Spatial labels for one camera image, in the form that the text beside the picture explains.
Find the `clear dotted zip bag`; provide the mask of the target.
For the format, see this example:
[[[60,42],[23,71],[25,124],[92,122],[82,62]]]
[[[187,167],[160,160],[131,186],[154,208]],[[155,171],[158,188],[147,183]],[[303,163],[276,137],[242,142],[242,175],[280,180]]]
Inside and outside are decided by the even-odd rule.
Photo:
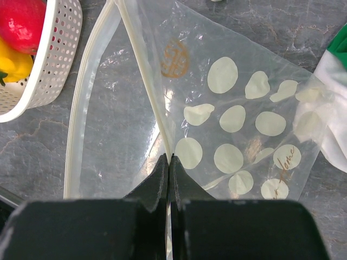
[[[175,155],[215,198],[183,201],[184,258],[328,259],[298,203],[320,151],[293,130],[311,76],[178,1],[107,1],[76,81],[64,197],[125,207],[135,233],[125,197]],[[171,239],[168,199],[166,259]]]

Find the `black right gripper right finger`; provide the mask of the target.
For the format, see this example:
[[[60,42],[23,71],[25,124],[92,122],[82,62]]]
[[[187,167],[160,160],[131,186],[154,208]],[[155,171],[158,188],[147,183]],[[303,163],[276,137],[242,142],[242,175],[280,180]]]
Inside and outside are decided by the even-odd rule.
[[[169,199],[171,209],[172,257],[183,259],[184,228],[180,217],[184,200],[215,200],[185,171],[181,161],[175,155],[169,166]]]

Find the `yellow bell pepper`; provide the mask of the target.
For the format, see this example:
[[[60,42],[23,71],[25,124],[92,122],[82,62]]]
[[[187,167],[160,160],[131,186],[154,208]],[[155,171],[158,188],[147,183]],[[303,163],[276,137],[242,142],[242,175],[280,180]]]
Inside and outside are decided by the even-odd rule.
[[[21,53],[1,38],[1,86],[27,78],[34,65],[29,54]]]

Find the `green shirt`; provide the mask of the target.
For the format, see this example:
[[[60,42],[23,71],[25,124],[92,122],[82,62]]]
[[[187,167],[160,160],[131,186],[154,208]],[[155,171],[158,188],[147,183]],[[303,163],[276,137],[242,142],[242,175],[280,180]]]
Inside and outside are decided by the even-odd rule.
[[[347,24],[345,24],[328,45],[327,50],[347,67]]]

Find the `red apple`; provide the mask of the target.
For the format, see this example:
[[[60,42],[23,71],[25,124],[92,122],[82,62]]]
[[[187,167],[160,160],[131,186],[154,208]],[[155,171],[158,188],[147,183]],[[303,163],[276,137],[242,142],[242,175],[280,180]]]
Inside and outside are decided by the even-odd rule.
[[[1,1],[1,38],[21,53],[36,55],[46,7],[42,0]]]

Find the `white perforated plastic basket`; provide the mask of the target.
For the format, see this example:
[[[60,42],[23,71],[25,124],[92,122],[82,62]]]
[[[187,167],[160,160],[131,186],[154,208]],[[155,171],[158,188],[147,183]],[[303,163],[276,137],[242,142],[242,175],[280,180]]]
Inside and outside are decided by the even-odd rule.
[[[48,1],[43,33],[30,75],[1,87],[1,122],[53,102],[71,69],[82,27],[79,1]]]

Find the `white garment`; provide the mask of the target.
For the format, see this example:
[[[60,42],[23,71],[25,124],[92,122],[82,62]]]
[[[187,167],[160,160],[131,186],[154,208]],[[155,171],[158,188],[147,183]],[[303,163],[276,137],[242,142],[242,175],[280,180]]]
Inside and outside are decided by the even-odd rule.
[[[293,130],[300,142],[312,140],[331,165],[346,172],[346,68],[325,51],[299,101]]]

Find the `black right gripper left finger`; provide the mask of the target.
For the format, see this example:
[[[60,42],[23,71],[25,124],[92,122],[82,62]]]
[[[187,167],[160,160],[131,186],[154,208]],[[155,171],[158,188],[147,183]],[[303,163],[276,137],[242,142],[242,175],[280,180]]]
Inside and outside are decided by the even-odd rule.
[[[159,157],[151,174],[125,198],[137,203],[132,259],[166,259],[169,164]]]

